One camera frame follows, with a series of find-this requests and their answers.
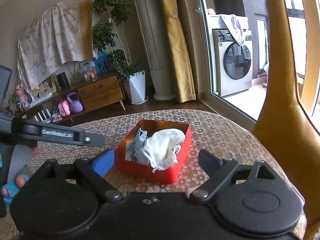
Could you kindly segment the white mesh cloth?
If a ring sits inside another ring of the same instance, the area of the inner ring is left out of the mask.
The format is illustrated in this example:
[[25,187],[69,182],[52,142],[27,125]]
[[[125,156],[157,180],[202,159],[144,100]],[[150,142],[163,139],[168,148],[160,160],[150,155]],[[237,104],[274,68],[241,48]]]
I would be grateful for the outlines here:
[[185,134],[176,128],[162,129],[147,139],[141,151],[148,158],[153,173],[178,163],[177,154],[184,140]]

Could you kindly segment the pink toy case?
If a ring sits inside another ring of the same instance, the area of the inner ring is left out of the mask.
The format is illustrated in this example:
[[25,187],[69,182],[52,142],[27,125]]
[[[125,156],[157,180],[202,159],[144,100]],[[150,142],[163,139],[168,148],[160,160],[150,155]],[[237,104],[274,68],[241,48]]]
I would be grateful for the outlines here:
[[62,117],[66,117],[71,114],[70,103],[67,100],[61,99],[58,104],[58,109]]

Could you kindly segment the blue patterned face mask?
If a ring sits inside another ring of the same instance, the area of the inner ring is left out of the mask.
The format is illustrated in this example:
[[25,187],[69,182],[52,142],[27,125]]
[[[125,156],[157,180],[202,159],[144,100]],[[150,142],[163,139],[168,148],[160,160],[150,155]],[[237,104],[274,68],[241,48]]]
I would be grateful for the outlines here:
[[125,160],[142,165],[149,164],[148,158],[141,151],[147,142],[147,133],[147,131],[144,131],[141,128],[138,129],[135,138],[126,144]]

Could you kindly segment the red tin box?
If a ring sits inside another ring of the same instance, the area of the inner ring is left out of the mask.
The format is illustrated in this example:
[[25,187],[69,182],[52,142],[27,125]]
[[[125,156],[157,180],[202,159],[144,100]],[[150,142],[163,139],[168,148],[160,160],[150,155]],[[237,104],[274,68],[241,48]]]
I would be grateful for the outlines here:
[[174,183],[191,145],[187,123],[142,119],[114,150],[118,170],[139,178]]

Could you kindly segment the black cylinder speaker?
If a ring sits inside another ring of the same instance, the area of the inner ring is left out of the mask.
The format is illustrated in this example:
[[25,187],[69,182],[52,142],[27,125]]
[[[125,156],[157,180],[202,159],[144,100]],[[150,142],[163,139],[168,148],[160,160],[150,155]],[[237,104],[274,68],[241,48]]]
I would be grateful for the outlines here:
[[58,80],[58,83],[59,83],[61,89],[66,89],[70,86],[65,72],[61,72],[60,74],[58,74],[57,80]]

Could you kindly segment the mustard leather chair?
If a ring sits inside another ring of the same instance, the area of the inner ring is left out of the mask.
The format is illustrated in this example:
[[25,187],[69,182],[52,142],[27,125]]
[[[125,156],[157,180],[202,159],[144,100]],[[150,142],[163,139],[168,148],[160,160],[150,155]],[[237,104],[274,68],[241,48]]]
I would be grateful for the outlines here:
[[270,65],[254,135],[305,198],[304,239],[319,239],[319,132],[300,103],[285,0],[266,0]]

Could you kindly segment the wooden drawer cabinet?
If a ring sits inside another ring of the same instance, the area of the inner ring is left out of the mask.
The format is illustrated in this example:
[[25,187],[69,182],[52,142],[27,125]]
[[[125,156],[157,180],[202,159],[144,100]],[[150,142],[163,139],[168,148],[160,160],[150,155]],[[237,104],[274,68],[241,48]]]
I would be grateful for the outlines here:
[[71,85],[65,89],[59,90],[52,94],[52,96],[38,105],[17,113],[17,117],[26,117],[33,119],[38,112],[45,111],[46,109],[52,110],[57,107],[62,99],[66,99],[67,95],[76,92],[79,96],[79,101],[83,106],[83,111],[80,113],[71,113],[69,116],[63,117],[58,123],[65,121],[73,121],[74,118],[103,108],[105,106],[119,103],[123,110],[125,106],[123,101],[125,93],[121,85],[118,73],[115,70],[103,73],[96,77],[94,81],[81,81]]

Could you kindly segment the glass figurine ornaments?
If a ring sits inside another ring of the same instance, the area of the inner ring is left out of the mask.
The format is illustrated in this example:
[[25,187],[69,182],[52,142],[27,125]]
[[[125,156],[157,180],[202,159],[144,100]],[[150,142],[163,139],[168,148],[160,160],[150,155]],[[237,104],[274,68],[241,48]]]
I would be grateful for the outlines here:
[[85,81],[95,81],[97,73],[95,70],[95,64],[92,59],[82,61],[79,63],[79,73]]

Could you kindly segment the white geometric planter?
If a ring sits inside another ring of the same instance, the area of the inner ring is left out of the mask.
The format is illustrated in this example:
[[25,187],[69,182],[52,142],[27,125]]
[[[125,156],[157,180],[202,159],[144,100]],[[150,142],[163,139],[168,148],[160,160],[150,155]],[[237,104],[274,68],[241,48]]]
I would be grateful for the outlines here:
[[133,105],[140,105],[146,102],[145,72],[136,72],[131,75],[128,83],[130,88],[130,101]]

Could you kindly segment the mustard yellow curtain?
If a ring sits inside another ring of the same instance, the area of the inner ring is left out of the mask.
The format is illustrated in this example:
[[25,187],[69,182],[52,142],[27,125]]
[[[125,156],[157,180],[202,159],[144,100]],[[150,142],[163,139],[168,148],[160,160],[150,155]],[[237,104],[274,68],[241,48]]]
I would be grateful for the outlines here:
[[180,103],[196,100],[193,74],[184,33],[178,15],[177,0],[161,0],[172,57],[177,99]]

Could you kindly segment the silver washing machine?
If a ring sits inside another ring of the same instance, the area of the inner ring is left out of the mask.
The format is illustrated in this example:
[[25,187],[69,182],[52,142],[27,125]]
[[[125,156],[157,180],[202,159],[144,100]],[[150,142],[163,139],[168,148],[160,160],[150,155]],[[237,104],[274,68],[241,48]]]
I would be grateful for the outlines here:
[[239,45],[227,29],[214,29],[217,92],[229,96],[252,87],[253,37],[244,30],[244,45]]

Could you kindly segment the lavender towel on washer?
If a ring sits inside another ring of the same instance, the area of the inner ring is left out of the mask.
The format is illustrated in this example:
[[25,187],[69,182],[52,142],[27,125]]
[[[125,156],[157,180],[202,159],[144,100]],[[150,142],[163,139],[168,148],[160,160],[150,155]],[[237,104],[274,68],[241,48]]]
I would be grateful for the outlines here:
[[248,18],[235,14],[220,14],[220,17],[236,43],[243,47],[245,42],[244,30],[248,29]]

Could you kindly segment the green potted tree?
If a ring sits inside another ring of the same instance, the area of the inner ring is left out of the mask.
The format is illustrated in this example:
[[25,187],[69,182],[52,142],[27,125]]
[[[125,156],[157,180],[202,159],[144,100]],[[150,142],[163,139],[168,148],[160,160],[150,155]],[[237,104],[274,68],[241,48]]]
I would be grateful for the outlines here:
[[125,0],[93,0],[92,10],[100,17],[92,29],[93,49],[98,52],[109,50],[108,62],[114,67],[120,78],[129,81],[130,78],[145,71],[140,64],[133,64],[124,24],[129,19],[130,5]]

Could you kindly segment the picture frame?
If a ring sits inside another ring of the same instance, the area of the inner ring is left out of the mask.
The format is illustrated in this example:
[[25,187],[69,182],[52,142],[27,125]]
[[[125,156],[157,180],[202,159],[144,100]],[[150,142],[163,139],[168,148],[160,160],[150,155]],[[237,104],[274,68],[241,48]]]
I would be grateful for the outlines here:
[[45,96],[49,93],[56,93],[57,87],[54,75],[51,75],[47,79],[45,79],[40,85],[39,85],[39,97]]

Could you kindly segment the floral sheet on wall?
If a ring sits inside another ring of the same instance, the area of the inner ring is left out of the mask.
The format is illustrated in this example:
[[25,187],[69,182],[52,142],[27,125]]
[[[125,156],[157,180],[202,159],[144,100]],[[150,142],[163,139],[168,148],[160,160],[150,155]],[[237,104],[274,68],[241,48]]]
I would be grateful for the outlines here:
[[18,86],[33,97],[63,64],[95,57],[92,28],[96,21],[92,1],[87,0],[76,7],[59,2],[26,26],[17,40]]

